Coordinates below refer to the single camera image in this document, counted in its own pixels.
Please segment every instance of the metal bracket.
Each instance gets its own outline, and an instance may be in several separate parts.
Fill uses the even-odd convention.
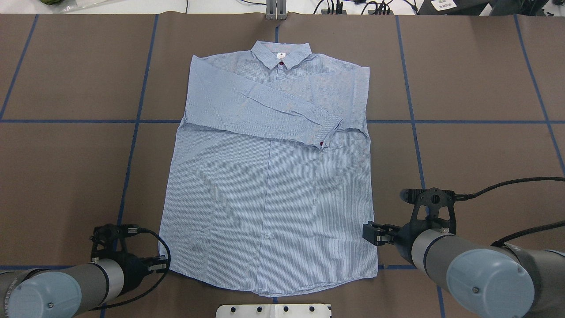
[[[286,20],[286,0],[267,0],[267,20]]]

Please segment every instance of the white label sticker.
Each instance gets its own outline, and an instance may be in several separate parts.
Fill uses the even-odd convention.
[[[432,5],[437,11],[447,10],[457,7],[453,0],[433,0]]]

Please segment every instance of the blue striped shirt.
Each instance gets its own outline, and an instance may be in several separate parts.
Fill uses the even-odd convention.
[[[262,296],[376,276],[368,82],[309,44],[193,57],[160,228],[171,269]]]

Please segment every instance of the robotic arm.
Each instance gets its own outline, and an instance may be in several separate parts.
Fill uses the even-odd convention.
[[[454,203],[478,195],[405,189],[402,200],[414,205],[410,222],[402,227],[369,222],[363,238],[376,246],[396,246],[405,260],[483,318],[565,317],[565,253],[524,250],[505,239],[480,246],[455,235]],[[423,220],[418,219],[421,207],[428,209]],[[447,208],[449,220],[439,217],[441,208]]]
[[[155,236],[167,250],[167,257],[139,258],[128,253],[125,239],[139,233]],[[117,307],[151,292],[165,277],[170,251],[153,231],[137,225],[107,224],[94,228],[91,263],[62,270],[37,268],[0,272],[0,317],[73,317],[88,310]],[[121,250],[114,246],[120,242]],[[139,286],[153,272],[163,273],[145,293],[125,302],[99,306]]]

